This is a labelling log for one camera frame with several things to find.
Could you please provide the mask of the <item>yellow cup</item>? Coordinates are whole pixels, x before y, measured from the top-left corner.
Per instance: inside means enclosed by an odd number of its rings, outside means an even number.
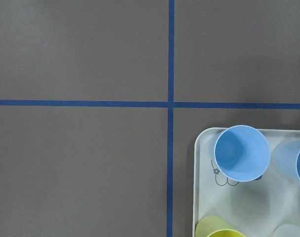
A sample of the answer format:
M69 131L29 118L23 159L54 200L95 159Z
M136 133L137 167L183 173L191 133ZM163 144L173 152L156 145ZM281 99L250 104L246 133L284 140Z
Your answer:
M217 216L202 218L195 227L195 237L245 237L229 222Z

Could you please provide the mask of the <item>cream plastic tray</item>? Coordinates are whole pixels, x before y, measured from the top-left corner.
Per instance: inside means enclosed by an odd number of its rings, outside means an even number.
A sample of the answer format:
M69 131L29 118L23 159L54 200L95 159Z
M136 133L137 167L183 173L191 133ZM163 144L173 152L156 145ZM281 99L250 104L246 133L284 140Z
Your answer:
M300 226L300 184L281 174L273 162L255 181L226 178L212 161L212 140L223 128L207 128L194 145L193 221L218 216L247 237L271 237L281 225Z

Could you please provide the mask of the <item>pale green cup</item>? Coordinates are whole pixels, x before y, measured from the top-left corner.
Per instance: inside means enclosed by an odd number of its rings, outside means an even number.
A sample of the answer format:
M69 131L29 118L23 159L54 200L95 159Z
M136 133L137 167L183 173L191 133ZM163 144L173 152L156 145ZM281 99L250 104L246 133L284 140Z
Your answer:
M300 227L294 224L281 225L274 231L273 237L300 237Z

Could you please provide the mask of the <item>light blue cup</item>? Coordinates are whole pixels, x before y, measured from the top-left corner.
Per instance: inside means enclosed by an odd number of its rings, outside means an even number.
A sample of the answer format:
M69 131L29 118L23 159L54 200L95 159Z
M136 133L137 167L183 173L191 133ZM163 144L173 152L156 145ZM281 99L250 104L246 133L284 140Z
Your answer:
M269 167L271 150L265 136L248 125L235 125L217 132L209 145L211 160L228 179L250 182Z

